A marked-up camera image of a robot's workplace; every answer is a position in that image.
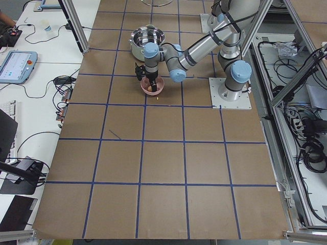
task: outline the keyboard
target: keyboard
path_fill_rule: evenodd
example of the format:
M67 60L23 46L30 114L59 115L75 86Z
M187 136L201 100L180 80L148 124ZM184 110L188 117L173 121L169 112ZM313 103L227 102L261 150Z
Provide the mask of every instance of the keyboard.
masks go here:
M0 103L0 109L3 110L7 115L9 115L12 119L17 121L17 103L16 101L9 101L5 103ZM10 153L8 154L8 158L16 158L17 157L17 148L16 148L16 139L11 145ZM6 163L14 163L17 159L7 159Z

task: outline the silver pot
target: silver pot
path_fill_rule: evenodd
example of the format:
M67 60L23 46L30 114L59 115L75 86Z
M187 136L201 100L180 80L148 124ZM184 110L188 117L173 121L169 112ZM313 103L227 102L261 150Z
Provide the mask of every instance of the silver pot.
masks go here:
M131 34L131 39L129 40L133 56L141 61L144 61L143 52L145 44L148 42L154 42L160 45L164 41L165 34L163 31L151 24L136 29Z

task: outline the person's arm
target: person's arm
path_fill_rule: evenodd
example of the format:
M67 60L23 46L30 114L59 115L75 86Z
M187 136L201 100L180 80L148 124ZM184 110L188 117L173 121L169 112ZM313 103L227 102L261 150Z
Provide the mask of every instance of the person's arm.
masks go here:
M14 22L7 14L4 14L1 11L0 11L0 21L11 27L14 27L16 25L16 22Z

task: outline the pink bowl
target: pink bowl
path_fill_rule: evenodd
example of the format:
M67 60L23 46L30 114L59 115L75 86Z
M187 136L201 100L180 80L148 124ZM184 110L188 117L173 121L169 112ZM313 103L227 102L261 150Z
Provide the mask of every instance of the pink bowl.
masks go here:
M157 84L157 91L149 92L148 91L148 87L150 86L149 79L147 79L146 77L143 77L141 80L141 88L144 91L144 93L146 93L148 95L152 95L152 96L160 94L160 92L163 90L163 88L165 86L164 79L162 77L158 76L156 78L155 82Z

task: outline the blue cap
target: blue cap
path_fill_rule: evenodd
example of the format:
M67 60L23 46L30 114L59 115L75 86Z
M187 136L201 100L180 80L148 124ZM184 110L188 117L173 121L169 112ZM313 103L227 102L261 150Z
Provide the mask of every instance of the blue cap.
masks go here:
M218 15L218 17L217 17L218 23L222 22L224 20L224 18L225 18L225 15L223 13L221 13L220 15Z
M144 46L144 57L151 59L159 53L159 47L154 42L148 42Z
M182 69L172 70L169 75L175 83L180 83L186 78L186 72Z
M182 52L182 47L179 45L179 44L174 44L174 47L177 49L177 50L180 50L181 52L178 52L178 56L181 56L183 54Z
M246 83L251 77L252 68L244 60L238 60L231 66L230 73L236 82Z

